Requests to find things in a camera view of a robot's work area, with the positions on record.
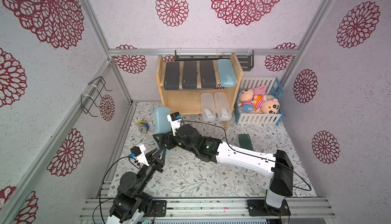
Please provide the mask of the teal pencil case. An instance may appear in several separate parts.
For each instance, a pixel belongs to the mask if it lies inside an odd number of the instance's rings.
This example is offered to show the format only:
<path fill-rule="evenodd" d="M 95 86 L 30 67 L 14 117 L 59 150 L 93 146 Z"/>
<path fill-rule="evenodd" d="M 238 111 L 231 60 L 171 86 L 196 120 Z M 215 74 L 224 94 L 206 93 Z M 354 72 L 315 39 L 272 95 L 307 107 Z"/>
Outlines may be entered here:
<path fill-rule="evenodd" d="M 159 107 L 154 112 L 156 134 L 172 133 L 172 127 L 168 121 L 170 109 L 167 107 Z"/>

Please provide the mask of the clear pencil case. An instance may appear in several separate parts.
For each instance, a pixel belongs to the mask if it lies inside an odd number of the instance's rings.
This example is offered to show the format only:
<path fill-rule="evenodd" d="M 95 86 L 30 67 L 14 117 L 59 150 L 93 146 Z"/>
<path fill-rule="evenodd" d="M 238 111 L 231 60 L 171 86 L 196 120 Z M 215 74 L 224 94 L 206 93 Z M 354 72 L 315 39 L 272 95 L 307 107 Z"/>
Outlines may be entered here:
<path fill-rule="evenodd" d="M 201 109 L 202 117 L 205 122 L 213 122 L 216 120 L 215 104 L 211 93 L 201 94 Z"/>
<path fill-rule="evenodd" d="M 217 116 L 220 121 L 230 121 L 232 112 L 228 103 L 226 93 L 217 92 L 214 94 Z"/>

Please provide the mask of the dark green pencil case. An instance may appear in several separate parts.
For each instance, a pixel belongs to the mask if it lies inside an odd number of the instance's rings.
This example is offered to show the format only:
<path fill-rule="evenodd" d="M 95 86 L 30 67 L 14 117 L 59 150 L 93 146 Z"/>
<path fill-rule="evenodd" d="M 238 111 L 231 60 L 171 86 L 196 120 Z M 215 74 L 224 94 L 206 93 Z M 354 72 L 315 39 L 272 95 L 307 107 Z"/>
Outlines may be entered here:
<path fill-rule="evenodd" d="M 251 151 L 254 150 L 249 134 L 239 134 L 238 140 L 241 148 Z"/>

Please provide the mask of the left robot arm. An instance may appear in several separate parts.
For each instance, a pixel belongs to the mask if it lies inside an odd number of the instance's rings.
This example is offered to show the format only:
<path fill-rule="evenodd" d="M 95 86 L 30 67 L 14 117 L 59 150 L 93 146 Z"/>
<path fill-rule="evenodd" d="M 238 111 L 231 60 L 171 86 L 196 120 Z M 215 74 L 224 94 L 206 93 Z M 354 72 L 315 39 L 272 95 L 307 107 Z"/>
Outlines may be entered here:
<path fill-rule="evenodd" d="M 120 178 L 117 195 L 113 199 L 113 205 L 109 210 L 108 224 L 137 224 L 144 217 L 165 217 L 167 201 L 154 200 L 144 189 L 152 179 L 155 172 L 162 172 L 165 165 L 165 146 L 144 153 L 143 145 L 136 146 L 133 152 L 127 156 L 135 159 L 143 166 L 138 173 L 126 172 Z"/>

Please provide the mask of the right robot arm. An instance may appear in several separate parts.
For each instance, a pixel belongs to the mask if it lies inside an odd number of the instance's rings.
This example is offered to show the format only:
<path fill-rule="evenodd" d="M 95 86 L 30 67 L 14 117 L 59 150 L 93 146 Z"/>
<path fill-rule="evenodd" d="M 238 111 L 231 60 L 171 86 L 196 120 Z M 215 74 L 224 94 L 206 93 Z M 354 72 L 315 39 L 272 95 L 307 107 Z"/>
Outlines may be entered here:
<path fill-rule="evenodd" d="M 246 168 L 270 179 L 266 207 L 280 209 L 284 206 L 285 198 L 293 196 L 294 168 L 288 154 L 282 150 L 263 154 L 238 148 L 220 139 L 202 136 L 190 124 L 184 124 L 174 132 L 155 134 L 153 137 L 159 149 L 179 147 L 204 162 Z"/>

